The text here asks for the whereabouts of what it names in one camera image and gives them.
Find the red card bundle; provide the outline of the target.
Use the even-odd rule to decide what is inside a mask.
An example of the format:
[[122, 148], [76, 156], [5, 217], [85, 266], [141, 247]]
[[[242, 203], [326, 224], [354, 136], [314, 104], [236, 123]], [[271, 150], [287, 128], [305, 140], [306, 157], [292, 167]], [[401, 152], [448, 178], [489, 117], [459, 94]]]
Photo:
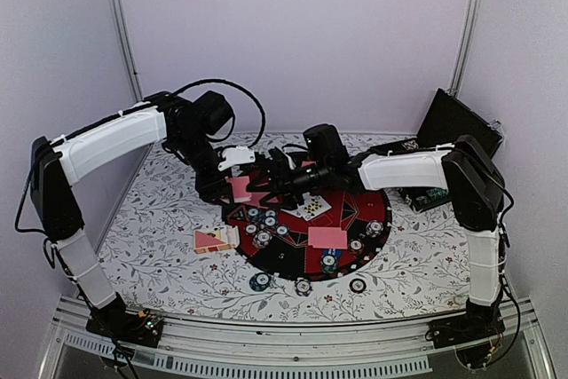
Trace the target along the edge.
[[227, 178], [226, 181], [231, 187], [233, 200], [235, 202], [246, 202], [252, 199], [252, 193], [247, 190], [249, 176]]

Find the ten of clubs card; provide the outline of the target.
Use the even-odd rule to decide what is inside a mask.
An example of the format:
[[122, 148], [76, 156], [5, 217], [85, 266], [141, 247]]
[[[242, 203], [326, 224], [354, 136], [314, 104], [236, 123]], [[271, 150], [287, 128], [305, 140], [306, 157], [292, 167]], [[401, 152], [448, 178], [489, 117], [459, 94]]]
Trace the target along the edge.
[[284, 209], [285, 213], [306, 221], [312, 220], [332, 209], [332, 206], [321, 196], [313, 196], [296, 209]]

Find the poker chips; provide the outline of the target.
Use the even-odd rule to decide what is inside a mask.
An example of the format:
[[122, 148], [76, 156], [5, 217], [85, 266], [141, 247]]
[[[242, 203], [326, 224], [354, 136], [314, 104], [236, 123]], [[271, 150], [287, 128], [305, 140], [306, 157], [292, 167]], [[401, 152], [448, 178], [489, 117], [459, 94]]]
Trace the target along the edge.
[[252, 240], [252, 245], [256, 249], [266, 248], [272, 240], [272, 234], [267, 231], [256, 233]]
[[365, 235], [368, 238], [377, 238], [383, 232], [383, 223], [378, 220], [369, 221], [366, 225]]

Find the red playing card deck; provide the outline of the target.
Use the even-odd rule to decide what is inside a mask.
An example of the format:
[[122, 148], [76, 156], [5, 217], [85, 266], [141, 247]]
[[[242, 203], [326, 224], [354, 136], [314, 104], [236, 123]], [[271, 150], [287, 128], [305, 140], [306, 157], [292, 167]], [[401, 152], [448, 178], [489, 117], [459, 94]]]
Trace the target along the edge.
[[215, 229], [195, 230], [193, 250], [196, 254], [236, 249], [240, 245], [240, 231], [236, 226], [223, 226]]

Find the dealt red card seat four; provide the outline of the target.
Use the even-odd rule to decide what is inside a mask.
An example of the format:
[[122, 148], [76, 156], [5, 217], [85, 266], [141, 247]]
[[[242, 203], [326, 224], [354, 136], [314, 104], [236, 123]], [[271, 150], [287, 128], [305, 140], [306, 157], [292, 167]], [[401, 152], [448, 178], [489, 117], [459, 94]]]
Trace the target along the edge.
[[315, 249], [347, 249], [347, 232], [339, 227], [309, 227], [308, 245]]

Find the green chips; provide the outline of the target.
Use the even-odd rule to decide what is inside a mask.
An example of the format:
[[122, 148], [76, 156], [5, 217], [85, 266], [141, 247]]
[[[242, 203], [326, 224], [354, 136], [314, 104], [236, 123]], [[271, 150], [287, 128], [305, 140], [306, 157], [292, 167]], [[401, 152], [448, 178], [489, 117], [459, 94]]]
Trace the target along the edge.
[[338, 268], [341, 255], [340, 249], [324, 249], [320, 258], [321, 271], [325, 274], [334, 273]]

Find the green poker chip stack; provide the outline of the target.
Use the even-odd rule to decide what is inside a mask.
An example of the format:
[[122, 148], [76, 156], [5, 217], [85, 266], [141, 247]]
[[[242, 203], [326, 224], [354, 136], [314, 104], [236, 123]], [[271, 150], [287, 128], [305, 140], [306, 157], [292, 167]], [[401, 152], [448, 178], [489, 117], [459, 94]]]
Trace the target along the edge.
[[268, 274], [260, 272], [250, 278], [249, 286], [253, 291], [262, 292], [271, 286], [271, 281], [271, 277]]

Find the blue beige poker chip stack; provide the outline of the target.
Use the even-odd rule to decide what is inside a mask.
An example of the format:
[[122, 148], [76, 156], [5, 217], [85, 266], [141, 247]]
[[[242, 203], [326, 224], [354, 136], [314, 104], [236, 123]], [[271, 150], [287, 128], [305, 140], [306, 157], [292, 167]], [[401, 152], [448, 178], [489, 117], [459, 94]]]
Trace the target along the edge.
[[295, 281], [294, 289], [298, 296], [303, 297], [309, 296], [313, 291], [312, 283], [304, 278]]

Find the red brown poker chip stack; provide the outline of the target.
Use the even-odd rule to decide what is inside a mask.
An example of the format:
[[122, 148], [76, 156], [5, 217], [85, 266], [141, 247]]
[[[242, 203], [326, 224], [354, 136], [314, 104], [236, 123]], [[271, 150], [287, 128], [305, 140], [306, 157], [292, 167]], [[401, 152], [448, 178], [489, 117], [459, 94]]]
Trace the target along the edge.
[[367, 284], [362, 279], [353, 279], [349, 283], [350, 291], [355, 294], [361, 294], [367, 289]]

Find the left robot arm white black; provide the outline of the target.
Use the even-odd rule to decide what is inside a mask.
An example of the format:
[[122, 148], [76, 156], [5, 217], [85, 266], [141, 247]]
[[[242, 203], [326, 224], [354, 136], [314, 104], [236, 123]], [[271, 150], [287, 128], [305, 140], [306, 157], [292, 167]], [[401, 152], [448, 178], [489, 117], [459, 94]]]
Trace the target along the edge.
[[123, 156], [162, 144], [193, 170], [195, 191], [202, 200], [216, 205], [230, 201], [232, 189], [219, 169], [211, 137], [233, 119], [232, 107], [217, 92], [208, 91], [195, 101], [159, 92], [74, 133], [34, 141], [24, 190], [40, 222], [34, 230], [49, 242], [111, 337], [129, 334], [132, 321], [93, 248], [86, 199], [78, 186]]

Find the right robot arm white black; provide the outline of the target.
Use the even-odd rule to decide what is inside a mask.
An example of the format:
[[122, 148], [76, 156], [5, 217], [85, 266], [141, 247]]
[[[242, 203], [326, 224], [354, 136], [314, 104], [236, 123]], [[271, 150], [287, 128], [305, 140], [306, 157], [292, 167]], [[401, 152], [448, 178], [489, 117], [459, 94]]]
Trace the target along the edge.
[[367, 193], [385, 188], [440, 188], [448, 192], [454, 217], [467, 236], [470, 285], [466, 314], [459, 321], [465, 339], [477, 340], [493, 325], [505, 292], [502, 275], [509, 237], [503, 218], [514, 200], [502, 174], [470, 135], [411, 151], [372, 146], [349, 155], [336, 127], [320, 124], [304, 132], [308, 166], [291, 167], [278, 148], [256, 156], [256, 175], [247, 186], [262, 193], [261, 204], [295, 209], [317, 190]]

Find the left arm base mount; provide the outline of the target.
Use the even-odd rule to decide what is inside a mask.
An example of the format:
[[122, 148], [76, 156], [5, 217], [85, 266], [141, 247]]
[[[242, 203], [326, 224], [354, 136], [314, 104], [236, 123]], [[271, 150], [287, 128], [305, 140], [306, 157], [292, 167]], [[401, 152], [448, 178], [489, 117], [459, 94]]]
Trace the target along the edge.
[[147, 309], [128, 312], [122, 306], [109, 305], [94, 309], [87, 321], [86, 330], [119, 342], [157, 348], [162, 337], [163, 317]]

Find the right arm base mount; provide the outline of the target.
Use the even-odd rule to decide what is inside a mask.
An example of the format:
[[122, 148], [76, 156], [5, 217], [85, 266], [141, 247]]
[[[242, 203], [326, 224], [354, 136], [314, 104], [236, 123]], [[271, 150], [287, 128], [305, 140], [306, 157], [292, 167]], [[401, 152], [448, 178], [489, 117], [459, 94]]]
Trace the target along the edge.
[[486, 323], [467, 314], [433, 320], [424, 334], [435, 349], [454, 347], [459, 363], [474, 370], [487, 367], [500, 348], [505, 326], [500, 317]]

